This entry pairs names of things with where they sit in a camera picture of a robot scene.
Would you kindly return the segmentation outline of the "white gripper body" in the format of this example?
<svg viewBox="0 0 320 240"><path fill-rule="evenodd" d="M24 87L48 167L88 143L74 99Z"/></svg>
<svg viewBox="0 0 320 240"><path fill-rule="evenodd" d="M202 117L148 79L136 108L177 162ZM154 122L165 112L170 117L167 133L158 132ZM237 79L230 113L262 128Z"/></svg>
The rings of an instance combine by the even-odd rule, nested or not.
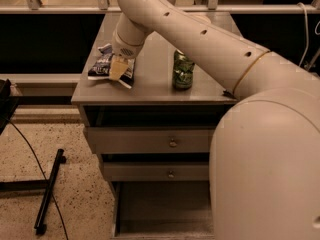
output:
<svg viewBox="0 0 320 240"><path fill-rule="evenodd" d="M133 59L142 50L144 42L145 35L143 32L121 32L120 30L115 30L112 37L113 52L117 56Z"/></svg>

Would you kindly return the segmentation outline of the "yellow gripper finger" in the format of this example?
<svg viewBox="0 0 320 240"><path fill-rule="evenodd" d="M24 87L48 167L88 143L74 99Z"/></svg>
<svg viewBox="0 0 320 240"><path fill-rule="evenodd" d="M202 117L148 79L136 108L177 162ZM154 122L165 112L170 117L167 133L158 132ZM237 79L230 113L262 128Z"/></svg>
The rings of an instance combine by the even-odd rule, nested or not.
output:
<svg viewBox="0 0 320 240"><path fill-rule="evenodd" d="M127 69L128 60L123 57L114 55L111 60L109 79L118 81Z"/></svg>

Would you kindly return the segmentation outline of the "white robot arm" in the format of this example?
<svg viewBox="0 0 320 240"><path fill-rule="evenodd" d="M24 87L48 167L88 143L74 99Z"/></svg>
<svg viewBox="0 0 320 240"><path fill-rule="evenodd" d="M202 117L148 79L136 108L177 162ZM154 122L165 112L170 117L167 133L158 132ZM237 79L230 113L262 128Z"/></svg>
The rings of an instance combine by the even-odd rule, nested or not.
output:
<svg viewBox="0 0 320 240"><path fill-rule="evenodd" d="M157 32L237 100L211 142L215 239L320 240L320 79L172 0L117 2L117 55Z"/></svg>

